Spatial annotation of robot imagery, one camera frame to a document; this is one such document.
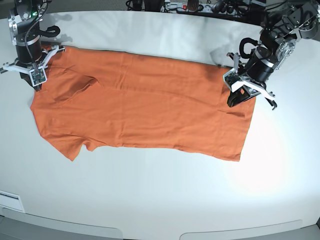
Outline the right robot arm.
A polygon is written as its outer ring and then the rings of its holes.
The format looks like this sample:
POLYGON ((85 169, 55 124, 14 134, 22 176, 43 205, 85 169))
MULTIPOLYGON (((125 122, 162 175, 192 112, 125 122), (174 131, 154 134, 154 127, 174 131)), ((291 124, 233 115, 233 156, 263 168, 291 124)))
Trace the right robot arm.
POLYGON ((37 92, 47 81, 46 69, 51 58, 66 50, 61 45, 53 45, 49 50, 42 48, 41 37, 55 38, 61 32, 56 25, 46 30, 40 29, 40 21, 46 15, 50 3, 50 0, 15 0, 14 8, 7 18, 17 58, 13 63, 4 63, 0 73, 19 73, 37 92))

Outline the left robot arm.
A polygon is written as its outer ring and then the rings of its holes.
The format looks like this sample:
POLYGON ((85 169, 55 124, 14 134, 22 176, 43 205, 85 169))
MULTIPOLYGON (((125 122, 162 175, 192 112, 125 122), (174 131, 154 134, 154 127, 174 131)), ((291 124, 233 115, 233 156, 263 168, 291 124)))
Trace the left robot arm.
POLYGON ((262 95, 275 109, 275 95, 267 91, 266 82, 293 53, 297 42, 313 39, 319 26, 318 0, 291 5, 268 15, 259 40, 243 38, 239 51, 227 54, 233 60, 233 67, 223 75, 223 82, 230 90, 227 105, 232 108, 262 95))

